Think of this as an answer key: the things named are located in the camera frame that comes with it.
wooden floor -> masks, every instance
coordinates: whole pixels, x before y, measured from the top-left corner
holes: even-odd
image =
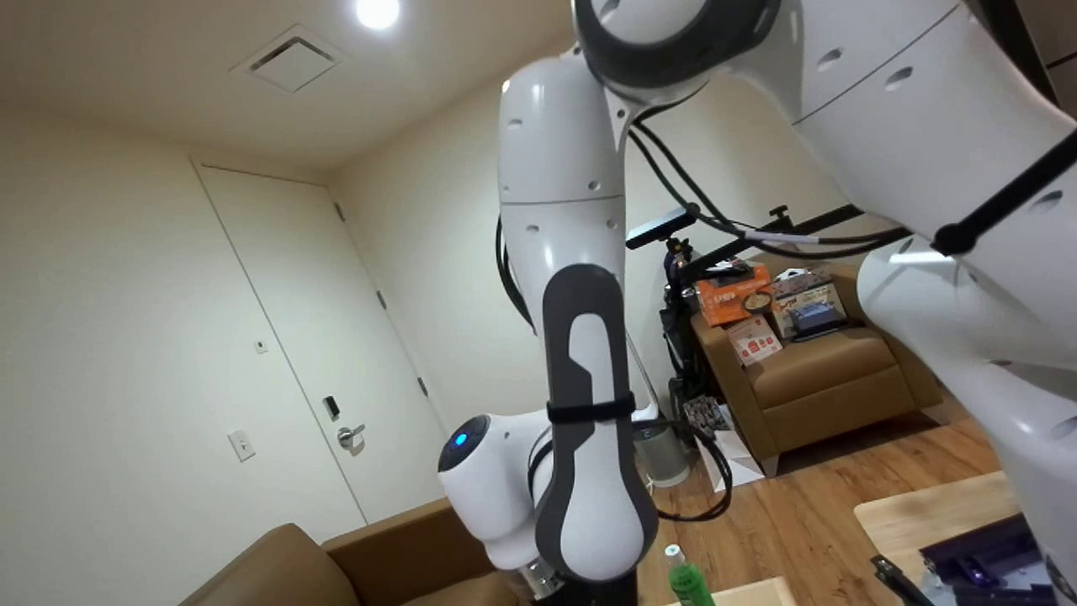
[[[789,458],[789,471],[735,492],[735,508],[705,525],[663,523],[639,565],[639,600],[673,604],[663,545],[681,544],[715,591],[784,577],[801,606],[899,604],[875,577],[869,536],[852,508],[884,495],[996,471],[981,427],[955,407],[894,420]],[[700,512],[705,474],[655,495],[663,508]]]

ceiling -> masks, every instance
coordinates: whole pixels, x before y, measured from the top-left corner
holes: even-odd
[[[404,0],[393,34],[350,4],[0,0],[0,104],[331,172],[571,31],[568,0]],[[293,34],[336,66],[301,90],[249,75]]]

white door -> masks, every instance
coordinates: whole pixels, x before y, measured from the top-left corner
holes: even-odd
[[[202,168],[368,523],[430,503],[447,439],[327,189]]]

box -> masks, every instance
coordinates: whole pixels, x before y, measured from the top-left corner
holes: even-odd
[[[780,351],[780,342],[763,316],[749,316],[727,327],[727,333],[744,366],[761,365]]]
[[[846,306],[835,283],[817,283],[770,299],[770,316],[780,342],[793,342],[835,323],[846,323]]]
[[[752,277],[737,283],[700,281],[698,283],[700,316],[712,327],[740,323],[752,316],[752,299],[763,296],[769,288],[770,288],[770,270],[761,262],[752,265]]]

door handle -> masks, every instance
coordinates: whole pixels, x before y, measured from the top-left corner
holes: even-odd
[[[368,430],[368,426],[341,427],[341,430],[336,430],[336,444],[341,444],[344,453],[350,453],[350,455],[362,455],[362,453],[368,447],[363,430]]]

